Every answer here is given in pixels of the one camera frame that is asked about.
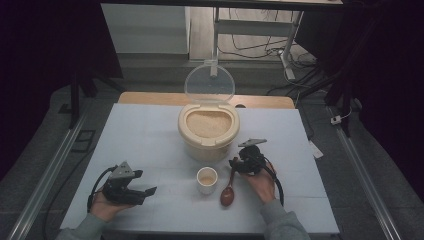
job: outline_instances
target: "hand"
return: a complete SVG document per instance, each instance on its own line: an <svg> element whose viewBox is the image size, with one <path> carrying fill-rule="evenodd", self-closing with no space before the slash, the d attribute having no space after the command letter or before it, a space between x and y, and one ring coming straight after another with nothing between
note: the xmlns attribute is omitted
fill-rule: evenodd
<svg viewBox="0 0 424 240"><path fill-rule="evenodd" d="M135 206L128 204L116 204L108 201L105 195L103 195L102 189L103 188L100 188L94 196L90 213L103 221L110 222L118 212Z"/></svg>
<svg viewBox="0 0 424 240"><path fill-rule="evenodd" d="M271 175L269 175L265 169L261 169L261 171L254 176L248 174L241 175L247 180L253 190L255 190L264 204L276 199L274 180L272 180Z"/></svg>

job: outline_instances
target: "white wall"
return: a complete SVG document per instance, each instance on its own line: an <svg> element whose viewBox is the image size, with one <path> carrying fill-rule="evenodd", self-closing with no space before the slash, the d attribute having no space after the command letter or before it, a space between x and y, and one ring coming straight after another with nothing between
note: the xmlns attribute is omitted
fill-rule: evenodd
<svg viewBox="0 0 424 240"><path fill-rule="evenodd" d="M189 52L189 7L102 4L117 53Z"/></svg>

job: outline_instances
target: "dark background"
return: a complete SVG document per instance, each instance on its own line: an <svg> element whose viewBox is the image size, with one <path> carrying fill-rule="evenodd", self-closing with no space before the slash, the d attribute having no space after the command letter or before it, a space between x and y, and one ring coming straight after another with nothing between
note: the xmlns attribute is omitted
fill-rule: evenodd
<svg viewBox="0 0 424 240"><path fill-rule="evenodd" d="M418 1L391 1L349 77L353 95L363 106L364 126L424 201L421 9ZM324 15L305 14L305 27L296 40L332 74L343 64L370 15L361 11ZM106 77L122 75L99 3L2 1L0 33L3 178L42 122L56 89L69 85L75 74L92 70Z"/></svg>
<svg viewBox="0 0 424 240"><path fill-rule="evenodd" d="M122 77L99 3L1 2L1 178L41 124L51 94L92 71Z"/></svg>

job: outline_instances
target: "small white cup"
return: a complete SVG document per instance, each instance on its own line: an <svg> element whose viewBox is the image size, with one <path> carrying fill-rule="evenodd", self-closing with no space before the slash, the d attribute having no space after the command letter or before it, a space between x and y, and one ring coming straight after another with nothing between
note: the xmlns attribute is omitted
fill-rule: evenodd
<svg viewBox="0 0 424 240"><path fill-rule="evenodd" d="M218 173L211 167L204 167L197 172L197 189L209 195L215 191Z"/></svg>

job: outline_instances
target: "container lid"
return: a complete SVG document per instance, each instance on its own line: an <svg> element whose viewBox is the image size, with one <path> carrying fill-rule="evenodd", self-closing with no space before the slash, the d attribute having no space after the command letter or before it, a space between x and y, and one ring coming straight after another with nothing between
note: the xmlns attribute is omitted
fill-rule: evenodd
<svg viewBox="0 0 424 240"><path fill-rule="evenodd" d="M228 102L235 91L231 74L216 62L205 63L191 71L184 90L194 102Z"/></svg>

